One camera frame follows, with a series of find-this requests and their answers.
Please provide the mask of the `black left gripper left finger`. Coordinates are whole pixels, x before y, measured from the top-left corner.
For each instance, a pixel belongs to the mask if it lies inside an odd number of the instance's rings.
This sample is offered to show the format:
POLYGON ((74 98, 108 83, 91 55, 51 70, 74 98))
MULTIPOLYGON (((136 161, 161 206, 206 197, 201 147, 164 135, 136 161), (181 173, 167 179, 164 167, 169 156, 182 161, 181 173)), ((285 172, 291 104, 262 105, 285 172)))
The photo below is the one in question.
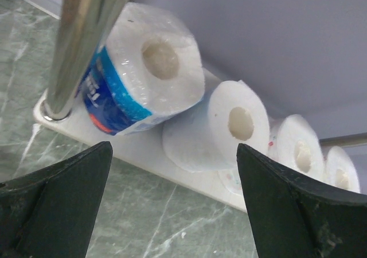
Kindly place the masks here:
POLYGON ((85 257, 112 161, 110 142, 1 183, 1 257, 85 257))

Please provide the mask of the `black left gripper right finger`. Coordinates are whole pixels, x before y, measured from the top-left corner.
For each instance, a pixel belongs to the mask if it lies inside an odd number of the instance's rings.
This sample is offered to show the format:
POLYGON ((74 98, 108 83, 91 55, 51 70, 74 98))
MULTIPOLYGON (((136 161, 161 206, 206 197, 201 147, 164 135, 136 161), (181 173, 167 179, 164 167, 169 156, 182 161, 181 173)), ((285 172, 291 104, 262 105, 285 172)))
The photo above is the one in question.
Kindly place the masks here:
POLYGON ((365 257, 366 195, 319 182, 246 144, 237 148, 259 257, 365 257))

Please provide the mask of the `plain white paper roll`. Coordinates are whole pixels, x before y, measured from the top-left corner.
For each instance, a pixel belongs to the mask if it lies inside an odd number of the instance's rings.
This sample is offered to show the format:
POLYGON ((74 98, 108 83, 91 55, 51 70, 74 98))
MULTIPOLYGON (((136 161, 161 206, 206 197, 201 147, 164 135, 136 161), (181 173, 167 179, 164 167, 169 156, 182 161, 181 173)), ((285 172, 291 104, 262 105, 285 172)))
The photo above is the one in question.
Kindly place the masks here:
POLYGON ((266 154, 270 124, 263 102, 243 81, 223 81, 193 108, 168 120, 163 150, 189 172, 234 169, 240 143, 266 154))

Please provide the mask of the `white roll blue wrapper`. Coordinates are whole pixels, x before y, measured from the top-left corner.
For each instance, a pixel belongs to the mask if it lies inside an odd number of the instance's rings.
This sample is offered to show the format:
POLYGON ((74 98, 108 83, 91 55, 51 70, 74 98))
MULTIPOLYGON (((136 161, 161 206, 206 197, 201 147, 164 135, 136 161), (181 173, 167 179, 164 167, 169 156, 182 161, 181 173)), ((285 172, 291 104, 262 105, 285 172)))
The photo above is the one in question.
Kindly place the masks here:
POLYGON ((173 13, 135 2, 125 5, 81 85, 90 120, 108 135, 148 130, 204 92, 194 35, 173 13))

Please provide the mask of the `white roll red dots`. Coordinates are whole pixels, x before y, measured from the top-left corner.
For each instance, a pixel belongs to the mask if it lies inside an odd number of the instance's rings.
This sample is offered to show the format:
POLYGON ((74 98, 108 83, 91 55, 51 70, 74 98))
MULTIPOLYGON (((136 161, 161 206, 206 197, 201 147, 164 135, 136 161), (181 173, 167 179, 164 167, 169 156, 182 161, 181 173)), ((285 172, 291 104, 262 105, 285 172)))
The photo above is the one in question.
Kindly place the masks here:
POLYGON ((270 123, 267 156, 308 177, 323 181, 325 163, 315 131, 300 115, 270 123))

